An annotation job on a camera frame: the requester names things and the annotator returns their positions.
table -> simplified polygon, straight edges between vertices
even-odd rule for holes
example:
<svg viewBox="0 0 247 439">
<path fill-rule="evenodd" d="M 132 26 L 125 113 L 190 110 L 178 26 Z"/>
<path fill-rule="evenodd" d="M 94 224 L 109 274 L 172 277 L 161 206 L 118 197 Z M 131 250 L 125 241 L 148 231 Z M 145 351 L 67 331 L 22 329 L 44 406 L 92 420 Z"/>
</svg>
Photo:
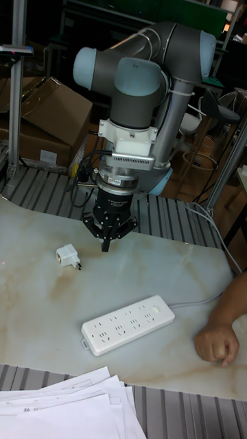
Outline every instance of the table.
<svg viewBox="0 0 247 439">
<path fill-rule="evenodd" d="M 175 303 L 220 292 L 231 280 L 221 250 L 132 233 L 102 254 L 79 221 L 3 198 L 0 218 L 1 363 L 70 375 L 107 364 L 127 383 L 246 397 L 245 316 L 235 323 L 242 348 L 228 370 L 205 363 L 194 350 L 192 337 L 213 304 L 177 309 L 173 324 L 102 357 L 80 344 L 85 320 L 142 298 L 160 294 Z M 67 243 L 79 252 L 81 272 L 56 261 L 56 248 Z"/>
</svg>

light blue joint cap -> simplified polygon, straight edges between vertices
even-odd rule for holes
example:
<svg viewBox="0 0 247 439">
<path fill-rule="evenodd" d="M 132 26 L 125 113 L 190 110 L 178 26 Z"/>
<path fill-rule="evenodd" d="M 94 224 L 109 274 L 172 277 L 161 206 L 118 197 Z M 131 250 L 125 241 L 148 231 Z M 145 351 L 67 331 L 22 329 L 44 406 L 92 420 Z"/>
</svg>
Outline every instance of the light blue joint cap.
<svg viewBox="0 0 247 439">
<path fill-rule="evenodd" d="M 173 169 L 171 168 L 168 173 L 165 175 L 165 177 L 162 178 L 162 180 L 149 192 L 150 195 L 160 195 L 162 190 L 164 189 L 165 185 L 167 184 L 167 181 L 169 180 L 171 174 L 173 172 Z"/>
<path fill-rule="evenodd" d="M 125 95 L 151 95 L 159 89 L 160 83 L 161 68 L 154 62 L 137 58 L 123 58 L 119 61 L 115 86 Z"/>
<path fill-rule="evenodd" d="M 216 48 L 216 38 L 203 30 L 200 33 L 200 64 L 202 80 L 209 77 Z"/>
<path fill-rule="evenodd" d="M 83 47 L 78 52 L 73 66 L 73 78 L 76 84 L 88 90 L 92 88 L 96 53 L 96 49 Z"/>
</svg>

white power strip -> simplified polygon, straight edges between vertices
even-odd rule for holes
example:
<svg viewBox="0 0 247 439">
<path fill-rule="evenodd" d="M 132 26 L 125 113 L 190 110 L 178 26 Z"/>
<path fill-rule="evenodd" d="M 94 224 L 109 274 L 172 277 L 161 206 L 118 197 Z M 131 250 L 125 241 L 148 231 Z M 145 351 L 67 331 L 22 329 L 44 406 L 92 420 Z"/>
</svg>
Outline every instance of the white power strip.
<svg viewBox="0 0 247 439">
<path fill-rule="evenodd" d="M 137 302 L 82 325 L 82 344 L 97 357 L 174 321 L 160 296 Z"/>
</svg>

metal frame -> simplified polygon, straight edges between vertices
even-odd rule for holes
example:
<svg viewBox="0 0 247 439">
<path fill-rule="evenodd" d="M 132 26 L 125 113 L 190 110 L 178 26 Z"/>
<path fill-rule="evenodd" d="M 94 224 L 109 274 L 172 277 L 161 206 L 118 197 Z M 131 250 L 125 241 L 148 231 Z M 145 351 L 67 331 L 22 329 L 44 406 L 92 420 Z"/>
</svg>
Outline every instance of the metal frame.
<svg viewBox="0 0 247 439">
<path fill-rule="evenodd" d="M 205 209 L 212 212 L 219 200 L 224 187 L 226 186 L 231 174 L 235 170 L 238 160 L 244 148 L 247 145 L 247 120 L 244 122 L 243 128 L 241 129 L 237 141 L 215 183 L 214 188 L 212 189 L 209 199 L 205 204 Z"/>
<path fill-rule="evenodd" d="M 14 0 L 12 30 L 13 46 L 23 46 L 25 44 L 26 10 L 27 0 Z M 21 57 L 21 60 L 11 68 L 8 177 L 14 177 L 19 166 L 23 65 L 24 59 Z"/>
</svg>

finger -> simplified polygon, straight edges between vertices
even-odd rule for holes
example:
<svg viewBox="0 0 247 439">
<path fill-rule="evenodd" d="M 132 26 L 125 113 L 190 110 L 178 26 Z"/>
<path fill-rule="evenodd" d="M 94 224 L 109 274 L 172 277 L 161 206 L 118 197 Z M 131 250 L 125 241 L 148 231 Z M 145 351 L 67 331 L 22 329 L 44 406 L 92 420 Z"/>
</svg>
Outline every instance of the finger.
<svg viewBox="0 0 247 439">
<path fill-rule="evenodd" d="M 235 358 L 236 358 L 238 350 L 239 350 L 238 340 L 231 340 L 228 343 L 227 349 L 228 349 L 228 355 L 226 356 L 226 358 L 222 362 L 223 368 L 227 367 L 229 364 L 232 364 L 235 361 Z"/>
<path fill-rule="evenodd" d="M 228 355 L 228 349 L 224 340 L 213 343 L 213 354 L 216 359 L 225 359 Z"/>
<path fill-rule="evenodd" d="M 215 358 L 213 354 L 213 345 L 212 343 L 207 344 L 204 346 L 204 352 L 205 352 L 205 360 L 206 361 L 217 361 L 217 358 Z"/>
</svg>

